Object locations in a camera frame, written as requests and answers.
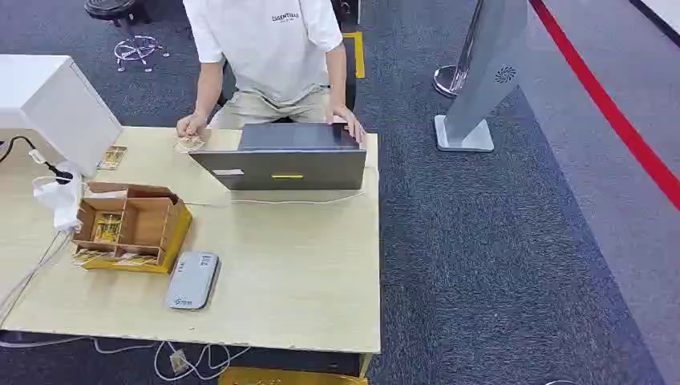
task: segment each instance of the stool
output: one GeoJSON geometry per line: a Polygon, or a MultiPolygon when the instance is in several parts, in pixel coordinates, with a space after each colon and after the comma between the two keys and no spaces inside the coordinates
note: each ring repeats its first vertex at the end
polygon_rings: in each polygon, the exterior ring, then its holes
{"type": "MultiPolygon", "coordinates": [[[[125,71],[125,62],[139,60],[144,65],[145,72],[153,71],[144,60],[154,51],[164,51],[158,41],[151,36],[139,36],[132,33],[131,25],[138,19],[149,24],[150,19],[140,0],[86,0],[85,11],[99,20],[112,21],[115,26],[123,28],[127,38],[115,45],[113,55],[118,63],[118,72],[125,71]]],[[[163,52],[163,57],[170,56],[163,52]]]]}

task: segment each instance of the white t-shirt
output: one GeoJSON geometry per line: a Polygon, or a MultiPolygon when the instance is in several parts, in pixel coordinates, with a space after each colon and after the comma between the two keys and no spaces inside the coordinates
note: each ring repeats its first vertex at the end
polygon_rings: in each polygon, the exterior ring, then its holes
{"type": "Polygon", "coordinates": [[[224,56],[242,91],[295,103],[328,85],[326,52],[342,43],[330,0],[184,0],[198,58],[224,56]]]}

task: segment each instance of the khaki pants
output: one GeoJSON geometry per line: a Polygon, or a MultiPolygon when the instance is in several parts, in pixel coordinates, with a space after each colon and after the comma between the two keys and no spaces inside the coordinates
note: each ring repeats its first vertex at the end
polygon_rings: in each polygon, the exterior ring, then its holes
{"type": "Polygon", "coordinates": [[[330,90],[319,87],[295,104],[280,105],[250,91],[236,91],[212,118],[208,128],[240,130],[245,124],[267,123],[289,117],[296,122],[326,122],[330,90]]]}

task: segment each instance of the speaker grille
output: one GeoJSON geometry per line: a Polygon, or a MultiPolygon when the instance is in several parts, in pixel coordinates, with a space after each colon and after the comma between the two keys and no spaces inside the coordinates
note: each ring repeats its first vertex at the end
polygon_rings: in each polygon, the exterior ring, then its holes
{"type": "Polygon", "coordinates": [[[511,82],[515,76],[517,76],[517,70],[513,67],[510,66],[503,66],[503,68],[499,69],[498,72],[496,72],[496,75],[494,75],[493,79],[496,81],[496,83],[507,83],[511,82]]]}

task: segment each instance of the chair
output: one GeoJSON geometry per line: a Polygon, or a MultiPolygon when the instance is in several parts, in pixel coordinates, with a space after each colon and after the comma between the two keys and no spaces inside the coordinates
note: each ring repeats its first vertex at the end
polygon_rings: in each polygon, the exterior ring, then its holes
{"type": "MultiPolygon", "coordinates": [[[[151,22],[140,0],[86,0],[85,11],[92,18],[112,21],[115,26],[123,28],[127,38],[116,44],[113,49],[113,55],[118,63],[118,72],[125,71],[125,62],[137,60],[144,65],[144,71],[153,71],[144,58],[156,50],[164,51],[165,47],[151,36],[139,36],[132,33],[131,26],[137,20],[147,24],[151,22]]],[[[170,56],[168,52],[163,52],[163,57],[168,56],[170,56]]]]}
{"type": "MultiPolygon", "coordinates": [[[[354,30],[356,25],[351,22],[351,17],[349,16],[349,7],[346,6],[344,0],[330,0],[333,3],[333,11],[335,13],[335,18],[338,20],[338,26],[342,32],[348,30],[354,30]]],[[[222,71],[227,74],[229,69],[229,63],[225,62],[222,71]]],[[[356,73],[356,62],[354,61],[353,55],[347,55],[347,81],[345,85],[345,105],[350,111],[354,110],[354,103],[357,96],[357,73],[356,73]]],[[[217,105],[223,107],[229,99],[225,96],[224,91],[220,94],[217,100],[217,105]]],[[[291,120],[289,118],[283,118],[278,120],[279,123],[287,123],[291,120]]]]}

